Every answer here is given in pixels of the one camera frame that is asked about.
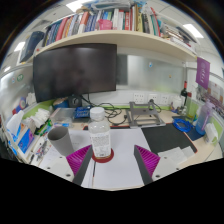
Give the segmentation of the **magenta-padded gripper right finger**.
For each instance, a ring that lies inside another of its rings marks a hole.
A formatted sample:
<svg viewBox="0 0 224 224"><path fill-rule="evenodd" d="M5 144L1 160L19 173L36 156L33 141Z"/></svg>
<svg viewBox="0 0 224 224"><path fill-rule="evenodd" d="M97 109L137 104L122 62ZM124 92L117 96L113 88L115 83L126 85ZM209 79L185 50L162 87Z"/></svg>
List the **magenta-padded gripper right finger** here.
<svg viewBox="0 0 224 224"><path fill-rule="evenodd" d="M159 157L138 145L134 146L134 156L145 185L180 170L179 166L169 158Z"/></svg>

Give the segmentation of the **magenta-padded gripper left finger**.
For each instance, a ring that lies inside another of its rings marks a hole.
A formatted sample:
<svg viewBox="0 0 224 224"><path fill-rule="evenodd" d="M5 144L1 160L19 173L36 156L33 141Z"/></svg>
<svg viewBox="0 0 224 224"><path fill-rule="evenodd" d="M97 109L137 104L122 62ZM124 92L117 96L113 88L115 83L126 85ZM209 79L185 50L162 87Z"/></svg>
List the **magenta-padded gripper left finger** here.
<svg viewBox="0 0 224 224"><path fill-rule="evenodd" d="M45 170L78 186L85 186L89 177L87 169L92 155L92 146L88 145L67 157L60 156L46 165Z"/></svg>

